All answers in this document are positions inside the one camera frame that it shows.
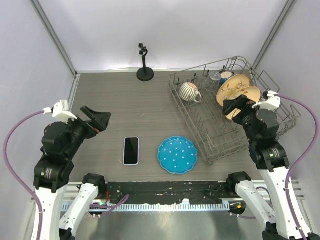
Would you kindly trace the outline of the smartphone with lilac case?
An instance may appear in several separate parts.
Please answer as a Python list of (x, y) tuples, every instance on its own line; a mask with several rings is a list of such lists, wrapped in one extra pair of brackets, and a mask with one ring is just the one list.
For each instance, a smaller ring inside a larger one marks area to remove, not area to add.
[(136, 166), (139, 164), (140, 141), (136, 136), (126, 137), (123, 148), (123, 164)]

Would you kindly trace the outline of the striped white mug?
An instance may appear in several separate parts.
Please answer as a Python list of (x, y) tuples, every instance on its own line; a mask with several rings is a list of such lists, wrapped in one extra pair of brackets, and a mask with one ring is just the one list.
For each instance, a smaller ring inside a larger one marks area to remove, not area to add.
[(191, 82), (183, 83), (179, 89), (178, 95), (186, 102), (200, 103), (202, 101), (202, 95), (199, 89)]

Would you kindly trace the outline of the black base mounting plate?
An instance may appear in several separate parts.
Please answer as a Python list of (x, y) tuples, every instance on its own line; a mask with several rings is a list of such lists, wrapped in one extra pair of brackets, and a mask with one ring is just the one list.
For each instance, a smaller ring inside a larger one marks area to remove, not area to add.
[(173, 205), (189, 200), (190, 204), (216, 204), (223, 199), (238, 199), (228, 181), (136, 181), (108, 182), (97, 200), (118, 203), (129, 195), (127, 204)]

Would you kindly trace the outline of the front tan decorated plate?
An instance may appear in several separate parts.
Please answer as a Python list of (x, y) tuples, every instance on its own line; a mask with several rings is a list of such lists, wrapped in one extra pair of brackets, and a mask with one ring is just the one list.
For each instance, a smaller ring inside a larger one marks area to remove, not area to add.
[[(233, 95), (231, 95), (228, 100), (234, 100), (240, 95), (245, 95), (249, 100), (254, 101), (256, 103), (259, 102), (261, 97), (261, 92), (258, 87), (255, 86), (249, 86), (240, 89), (239, 91), (235, 92)], [(232, 120), (235, 116), (237, 116), (241, 112), (240, 109), (236, 108), (234, 109), (230, 114), (226, 116), (228, 120)]]

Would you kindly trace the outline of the black phone stand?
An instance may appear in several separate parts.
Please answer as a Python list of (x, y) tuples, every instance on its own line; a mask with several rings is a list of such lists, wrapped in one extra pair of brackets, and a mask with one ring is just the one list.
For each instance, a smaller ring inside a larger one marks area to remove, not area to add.
[(140, 43), (138, 47), (140, 48), (139, 54), (142, 59), (142, 68), (137, 71), (136, 77), (142, 82), (148, 82), (154, 78), (155, 73), (150, 67), (146, 66), (147, 48), (142, 43)]

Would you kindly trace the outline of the rear tan decorated plate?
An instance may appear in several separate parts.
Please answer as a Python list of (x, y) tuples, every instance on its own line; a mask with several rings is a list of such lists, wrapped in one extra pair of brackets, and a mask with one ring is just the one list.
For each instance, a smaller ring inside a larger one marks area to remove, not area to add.
[(228, 79), (218, 90), (216, 94), (216, 101), (220, 106), (224, 105), (224, 100), (228, 99), (235, 92), (249, 87), (251, 79), (245, 74), (236, 74)]

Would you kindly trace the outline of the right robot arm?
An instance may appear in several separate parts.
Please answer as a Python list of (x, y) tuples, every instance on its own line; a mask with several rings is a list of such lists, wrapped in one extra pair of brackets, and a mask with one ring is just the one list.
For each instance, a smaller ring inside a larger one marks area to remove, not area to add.
[(318, 240), (320, 236), (308, 227), (300, 210), (293, 190), (291, 175), (315, 145), (319, 135), (319, 121), (308, 107), (315, 123), (314, 137), (305, 152), (294, 162), (289, 163), (285, 149), (276, 140), (280, 127), (272, 100), (283, 98), (274, 94), (268, 100), (256, 103), (247, 96), (224, 100), (223, 114), (228, 115), (239, 109), (233, 122), (242, 126), (249, 142), (249, 156), (259, 170), (271, 204), (257, 192), (253, 181), (244, 171), (228, 175), (226, 193), (233, 198), (241, 197), (259, 222), (264, 240)]

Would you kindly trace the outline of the blue ceramic cup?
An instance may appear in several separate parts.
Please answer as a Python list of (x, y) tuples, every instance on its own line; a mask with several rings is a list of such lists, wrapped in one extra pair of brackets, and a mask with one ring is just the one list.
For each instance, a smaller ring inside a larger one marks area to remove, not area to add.
[(233, 72), (230, 71), (224, 71), (220, 74), (221, 78), (219, 81), (219, 85), (222, 86), (228, 79), (234, 76)]

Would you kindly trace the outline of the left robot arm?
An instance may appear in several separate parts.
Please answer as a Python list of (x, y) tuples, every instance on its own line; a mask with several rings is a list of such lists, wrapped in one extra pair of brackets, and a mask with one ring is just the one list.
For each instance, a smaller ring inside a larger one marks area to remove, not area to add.
[(64, 195), (74, 169), (73, 158), (84, 140), (105, 131), (111, 119), (109, 112), (97, 112), (87, 106), (82, 120), (65, 107), (51, 109), (56, 122), (48, 125), (42, 138), (42, 157), (34, 168), (34, 200), (37, 204), (32, 236), (37, 240), (74, 240), (78, 227), (94, 199), (102, 199), (107, 184), (102, 175), (88, 173), (79, 192), (61, 216)]

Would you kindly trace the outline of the clear drinking glass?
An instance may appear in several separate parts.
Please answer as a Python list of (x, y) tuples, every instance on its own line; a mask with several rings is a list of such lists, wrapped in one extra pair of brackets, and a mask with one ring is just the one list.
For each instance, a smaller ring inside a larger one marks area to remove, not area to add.
[(209, 92), (216, 92), (221, 78), (221, 74), (218, 71), (211, 71), (204, 82), (204, 89)]

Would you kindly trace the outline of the tan decorated plate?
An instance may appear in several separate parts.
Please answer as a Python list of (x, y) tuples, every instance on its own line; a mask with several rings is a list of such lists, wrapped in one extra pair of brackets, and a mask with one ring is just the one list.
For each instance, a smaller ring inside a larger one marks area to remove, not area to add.
[(249, 87), (251, 79), (245, 74), (236, 74), (228, 79), (218, 90), (216, 94), (216, 101), (220, 106), (224, 105), (224, 100), (228, 99), (235, 92)]
[[(234, 100), (240, 95), (245, 95), (249, 100), (254, 101), (256, 103), (259, 102), (261, 97), (261, 92), (258, 87), (255, 86), (249, 86), (240, 89), (239, 91), (235, 92), (233, 95), (231, 95), (228, 100)], [(232, 120), (235, 116), (237, 116), (241, 112), (240, 109), (236, 108), (234, 109), (230, 114), (226, 116), (228, 120)]]

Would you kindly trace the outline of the blue polka dot plate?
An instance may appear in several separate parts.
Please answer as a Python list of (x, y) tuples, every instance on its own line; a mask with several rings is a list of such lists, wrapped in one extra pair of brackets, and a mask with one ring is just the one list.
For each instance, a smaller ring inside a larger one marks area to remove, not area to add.
[(170, 174), (184, 175), (198, 162), (198, 150), (192, 141), (183, 136), (165, 139), (157, 150), (160, 166)]

